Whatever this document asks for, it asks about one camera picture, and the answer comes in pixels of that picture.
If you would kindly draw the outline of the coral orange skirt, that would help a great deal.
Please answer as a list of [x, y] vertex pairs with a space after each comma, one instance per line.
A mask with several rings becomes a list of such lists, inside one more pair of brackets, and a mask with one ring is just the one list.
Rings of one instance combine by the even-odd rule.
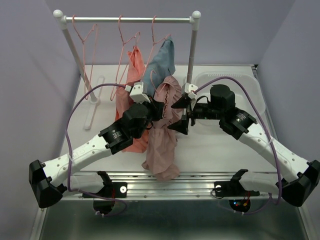
[[[140, 81], [140, 78], [145, 71], [145, 65], [142, 53], [138, 46], [134, 46], [132, 51], [128, 51], [127, 56], [129, 58], [129, 63], [125, 84], [133, 86], [134, 83]], [[118, 88], [115, 93], [115, 120], [117, 121], [120, 119], [123, 116], [123, 113], [128, 110], [133, 103], [133, 100], [129, 97], [129, 92], [125, 91], [122, 87]], [[123, 152], [144, 153], [148, 146], [148, 134], [149, 131], [146, 130], [141, 138], [134, 139], [133, 144], [124, 149]]]

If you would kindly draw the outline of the blue denim skirt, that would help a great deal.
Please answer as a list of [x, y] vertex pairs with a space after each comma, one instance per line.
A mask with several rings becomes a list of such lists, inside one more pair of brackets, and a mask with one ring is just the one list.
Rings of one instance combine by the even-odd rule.
[[150, 73], [155, 70], [157, 73], [164, 72], [166, 77], [175, 73], [175, 45], [171, 37], [165, 40], [158, 53], [153, 57], [150, 63], [147, 65], [142, 82], [146, 87], [146, 94], [151, 95], [152, 86], [150, 81]]

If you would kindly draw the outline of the dusty pink pleated skirt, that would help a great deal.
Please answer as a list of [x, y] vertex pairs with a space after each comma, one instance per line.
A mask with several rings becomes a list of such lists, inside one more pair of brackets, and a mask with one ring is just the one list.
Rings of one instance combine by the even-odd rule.
[[160, 84], [154, 99], [164, 103], [162, 119], [155, 121], [149, 130], [146, 159], [142, 167], [149, 170], [158, 181], [167, 182], [180, 174], [175, 165], [176, 131], [168, 126], [181, 119], [182, 111], [172, 105], [182, 96], [182, 88], [176, 78], [168, 76]]

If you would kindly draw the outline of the pink hanger of denim skirt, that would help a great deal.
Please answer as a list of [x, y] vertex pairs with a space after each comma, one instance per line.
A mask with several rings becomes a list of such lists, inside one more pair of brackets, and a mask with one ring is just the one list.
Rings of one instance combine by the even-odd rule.
[[151, 21], [151, 39], [152, 39], [152, 47], [155, 47], [157, 44], [167, 40], [169, 37], [171, 37], [171, 34], [163, 35], [161, 37], [158, 37], [157, 31], [156, 31], [156, 20], [157, 20], [157, 15], [155, 15], [152, 18]]

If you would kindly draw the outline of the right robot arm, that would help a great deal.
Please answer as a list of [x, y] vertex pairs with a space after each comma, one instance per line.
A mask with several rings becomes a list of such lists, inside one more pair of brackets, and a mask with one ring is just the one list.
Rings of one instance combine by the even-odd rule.
[[213, 85], [209, 94], [206, 103], [198, 103], [193, 91], [183, 94], [171, 107], [185, 109], [186, 113], [169, 129], [187, 135], [188, 127], [196, 120], [218, 120], [223, 132], [250, 147], [277, 170], [270, 174], [240, 169], [230, 180], [215, 183], [215, 196], [255, 197], [265, 192], [301, 207], [319, 184], [319, 161], [296, 155], [270, 136], [252, 115], [236, 107], [235, 94], [228, 86]]

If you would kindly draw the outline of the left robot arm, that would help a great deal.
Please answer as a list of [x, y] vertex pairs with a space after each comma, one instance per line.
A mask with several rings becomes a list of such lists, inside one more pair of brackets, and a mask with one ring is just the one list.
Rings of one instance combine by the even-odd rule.
[[91, 175], [76, 175], [88, 165], [131, 146], [155, 121], [162, 119], [165, 104], [152, 97], [134, 103], [122, 117], [101, 130], [85, 144], [52, 160], [35, 160], [29, 164], [28, 181], [40, 208], [58, 203], [67, 194], [81, 193], [85, 197], [119, 202], [125, 194], [117, 189], [105, 171]]

